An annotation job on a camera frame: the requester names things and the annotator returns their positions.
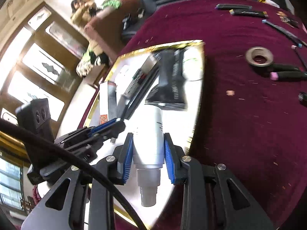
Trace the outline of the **black tape roll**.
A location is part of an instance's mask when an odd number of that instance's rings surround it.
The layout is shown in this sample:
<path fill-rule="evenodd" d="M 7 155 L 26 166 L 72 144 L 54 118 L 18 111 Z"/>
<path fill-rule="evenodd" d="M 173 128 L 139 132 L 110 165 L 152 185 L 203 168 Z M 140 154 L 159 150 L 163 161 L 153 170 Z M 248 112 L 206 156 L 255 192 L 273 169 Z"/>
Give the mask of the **black tape roll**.
<path fill-rule="evenodd" d="M 270 50 L 264 47 L 252 47 L 245 53 L 246 61 L 254 67 L 268 67 L 273 63 L 274 57 Z"/>

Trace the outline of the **black marker pink cap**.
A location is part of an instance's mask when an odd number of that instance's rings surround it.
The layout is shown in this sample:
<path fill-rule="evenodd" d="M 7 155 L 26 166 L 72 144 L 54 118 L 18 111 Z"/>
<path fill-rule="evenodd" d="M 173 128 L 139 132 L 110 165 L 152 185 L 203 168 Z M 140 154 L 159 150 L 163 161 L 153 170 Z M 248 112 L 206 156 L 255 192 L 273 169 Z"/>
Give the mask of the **black marker pink cap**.
<path fill-rule="evenodd" d="M 283 72 L 271 72 L 270 79 L 274 81 L 299 81 L 306 80 L 306 72 L 301 71 L 283 71 Z"/>

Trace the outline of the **black marker gold cap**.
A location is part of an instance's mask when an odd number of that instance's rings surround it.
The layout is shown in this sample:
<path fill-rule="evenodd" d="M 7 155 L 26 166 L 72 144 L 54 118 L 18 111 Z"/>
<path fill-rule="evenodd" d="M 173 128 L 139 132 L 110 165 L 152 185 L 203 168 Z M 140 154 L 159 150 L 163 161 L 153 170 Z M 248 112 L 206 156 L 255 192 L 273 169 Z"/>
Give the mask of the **black marker gold cap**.
<path fill-rule="evenodd" d="M 267 12 L 256 10 L 231 9 L 229 13 L 233 16 L 257 17 L 262 19 L 268 18 Z"/>

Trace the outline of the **person in beige coat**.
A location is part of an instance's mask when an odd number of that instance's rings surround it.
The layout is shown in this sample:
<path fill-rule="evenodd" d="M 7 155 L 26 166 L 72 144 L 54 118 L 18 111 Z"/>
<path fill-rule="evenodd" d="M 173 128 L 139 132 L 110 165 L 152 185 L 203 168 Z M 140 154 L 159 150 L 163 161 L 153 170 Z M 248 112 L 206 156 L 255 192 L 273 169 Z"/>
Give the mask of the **person in beige coat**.
<path fill-rule="evenodd" d="M 93 67 L 109 67 L 109 57 L 100 45 L 85 32 L 85 26 L 97 15 L 100 8 L 95 2 L 84 0 L 73 0 L 71 2 L 71 22 L 77 26 L 88 40 L 88 47 L 77 65 L 76 72 L 80 77 L 86 77 Z"/>

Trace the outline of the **black marker teal cap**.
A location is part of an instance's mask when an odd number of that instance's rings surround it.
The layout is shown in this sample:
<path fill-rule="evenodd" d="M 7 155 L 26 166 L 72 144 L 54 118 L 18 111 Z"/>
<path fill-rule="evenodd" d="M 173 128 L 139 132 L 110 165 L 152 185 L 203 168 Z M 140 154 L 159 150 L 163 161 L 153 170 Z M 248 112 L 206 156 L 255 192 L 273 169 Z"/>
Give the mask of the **black marker teal cap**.
<path fill-rule="evenodd" d="M 302 46 L 305 46 L 305 42 L 300 40 L 297 36 L 295 36 L 294 34 L 292 34 L 290 31 L 286 30 L 283 27 L 280 27 L 278 25 L 275 25 L 269 21 L 267 21 L 266 19 L 262 20 L 262 23 L 270 26 L 271 28 L 275 29 L 276 31 L 278 31 L 279 33 L 285 35 L 288 39 L 290 39 L 297 47 L 302 48 Z"/>

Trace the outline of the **thin black pen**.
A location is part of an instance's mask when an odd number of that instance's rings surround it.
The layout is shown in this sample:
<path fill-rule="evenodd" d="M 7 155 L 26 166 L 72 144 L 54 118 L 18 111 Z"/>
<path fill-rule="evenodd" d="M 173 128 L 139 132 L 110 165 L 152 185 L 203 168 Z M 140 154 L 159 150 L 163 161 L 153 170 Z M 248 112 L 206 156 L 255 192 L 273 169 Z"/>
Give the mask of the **thin black pen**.
<path fill-rule="evenodd" d="M 252 10 L 252 6 L 240 5 L 240 4 L 217 4 L 215 6 L 215 9 L 218 9 L 218 10 L 232 10 L 232 9 Z"/>

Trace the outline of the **white gold-rimmed storage box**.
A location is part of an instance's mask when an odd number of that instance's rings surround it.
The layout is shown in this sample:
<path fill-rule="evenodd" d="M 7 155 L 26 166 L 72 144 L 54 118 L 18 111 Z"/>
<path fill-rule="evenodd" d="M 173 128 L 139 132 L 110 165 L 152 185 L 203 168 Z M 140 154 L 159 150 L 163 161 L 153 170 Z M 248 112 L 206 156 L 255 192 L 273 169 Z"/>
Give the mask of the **white gold-rimmed storage box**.
<path fill-rule="evenodd" d="M 120 56 L 107 76 L 109 81 L 115 82 L 116 95 L 120 96 L 132 80 L 132 75 L 154 51 L 178 50 L 180 48 L 187 50 L 183 63 L 183 76 L 186 78 L 184 90 L 187 108 L 182 111 L 162 110 L 161 113 L 163 131 L 169 133 L 173 142 L 180 146 L 185 153 L 188 153 L 191 146 L 201 103 L 202 77 L 205 69 L 204 46 L 205 44 L 201 40 L 186 40 L 138 49 Z M 137 142 L 140 144 L 141 155 L 152 155 L 153 150 L 148 147 L 145 140 L 151 139 L 155 115 L 155 109 L 150 105 L 146 105 L 145 100 L 142 100 L 131 119 L 125 120 L 125 131 L 119 134 L 115 143 L 107 140 L 102 148 L 98 150 L 98 157 L 92 161 L 92 164 L 96 164 L 102 158 L 110 155 L 116 146 L 123 144 L 126 135 L 130 132 L 136 136 Z M 174 186 L 168 178 L 166 167 L 161 169 L 160 186 L 157 187 L 158 193 L 154 206 L 143 207 L 141 205 L 141 194 L 137 185 L 135 167 L 131 168 L 127 184 L 118 186 L 119 191 L 133 206 L 147 229 L 151 229 L 158 220 L 173 192 L 173 188 Z"/>

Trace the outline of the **white cosmetic tube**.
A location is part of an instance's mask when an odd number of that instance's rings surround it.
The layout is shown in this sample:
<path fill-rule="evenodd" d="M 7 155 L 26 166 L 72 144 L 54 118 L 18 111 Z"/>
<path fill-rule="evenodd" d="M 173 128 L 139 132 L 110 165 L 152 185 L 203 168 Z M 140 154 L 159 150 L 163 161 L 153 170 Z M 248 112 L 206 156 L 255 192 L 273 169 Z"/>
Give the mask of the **white cosmetic tube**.
<path fill-rule="evenodd" d="M 133 143 L 133 163 L 142 206 L 152 207 L 156 204 L 161 169 L 164 165 L 164 134 L 160 108 L 144 105 L 137 114 Z"/>

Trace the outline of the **burgundy bedspread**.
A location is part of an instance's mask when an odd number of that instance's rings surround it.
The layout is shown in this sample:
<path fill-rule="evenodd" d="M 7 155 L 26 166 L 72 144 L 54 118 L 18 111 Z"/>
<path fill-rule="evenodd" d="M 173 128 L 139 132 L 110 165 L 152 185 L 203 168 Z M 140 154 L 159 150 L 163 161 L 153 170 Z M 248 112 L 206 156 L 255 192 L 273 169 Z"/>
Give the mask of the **burgundy bedspread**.
<path fill-rule="evenodd" d="M 306 229 L 306 108 L 298 94 L 306 81 L 260 76 L 245 53 L 269 49 L 278 63 L 301 62 L 291 41 L 259 18 L 233 16 L 218 4 L 187 0 L 159 8 L 122 53 L 182 40 L 203 40 L 205 94 L 191 154 L 224 163 L 280 229 Z"/>

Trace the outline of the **grey white carton box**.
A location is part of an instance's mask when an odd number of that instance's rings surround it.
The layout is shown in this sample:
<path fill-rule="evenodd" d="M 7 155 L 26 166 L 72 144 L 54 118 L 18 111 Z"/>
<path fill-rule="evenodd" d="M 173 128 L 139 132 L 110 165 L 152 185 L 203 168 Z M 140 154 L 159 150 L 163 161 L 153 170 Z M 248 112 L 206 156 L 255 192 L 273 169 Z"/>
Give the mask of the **grey white carton box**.
<path fill-rule="evenodd" d="M 100 123 L 104 124 L 116 118 L 116 84 L 105 81 L 99 85 Z"/>

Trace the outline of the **black gold lipstick tube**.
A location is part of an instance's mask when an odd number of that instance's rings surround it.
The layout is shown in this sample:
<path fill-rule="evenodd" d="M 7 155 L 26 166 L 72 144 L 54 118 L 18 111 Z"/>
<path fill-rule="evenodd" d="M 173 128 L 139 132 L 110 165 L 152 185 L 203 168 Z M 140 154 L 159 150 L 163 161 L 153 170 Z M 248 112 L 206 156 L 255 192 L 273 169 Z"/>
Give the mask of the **black gold lipstick tube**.
<path fill-rule="evenodd" d="M 300 92 L 298 94 L 298 100 L 302 106 L 307 107 L 307 93 L 306 92 Z"/>

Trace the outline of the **key bunch black fob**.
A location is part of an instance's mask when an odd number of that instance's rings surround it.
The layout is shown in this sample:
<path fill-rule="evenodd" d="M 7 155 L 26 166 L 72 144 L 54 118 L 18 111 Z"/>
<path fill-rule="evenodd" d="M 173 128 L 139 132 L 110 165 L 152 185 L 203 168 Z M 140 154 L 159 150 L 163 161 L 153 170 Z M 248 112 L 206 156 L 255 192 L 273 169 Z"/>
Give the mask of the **key bunch black fob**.
<path fill-rule="evenodd" d="M 291 26 L 292 28 L 299 28 L 299 23 L 298 21 L 296 21 L 295 19 L 293 19 L 292 17 L 288 16 L 287 14 L 285 14 L 284 12 L 278 11 L 277 15 L 280 17 L 281 22 L 288 24 L 289 26 Z"/>

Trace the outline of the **white green medicine bottle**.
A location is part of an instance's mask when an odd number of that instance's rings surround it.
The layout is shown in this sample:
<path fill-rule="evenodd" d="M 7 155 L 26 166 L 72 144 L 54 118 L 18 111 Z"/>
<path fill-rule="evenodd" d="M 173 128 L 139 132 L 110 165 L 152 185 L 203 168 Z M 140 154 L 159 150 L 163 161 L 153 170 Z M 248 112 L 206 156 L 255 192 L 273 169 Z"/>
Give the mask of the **white green medicine bottle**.
<path fill-rule="evenodd" d="M 183 76 L 187 81 L 198 81 L 203 77 L 203 57 L 196 47 L 188 47 L 184 51 Z"/>

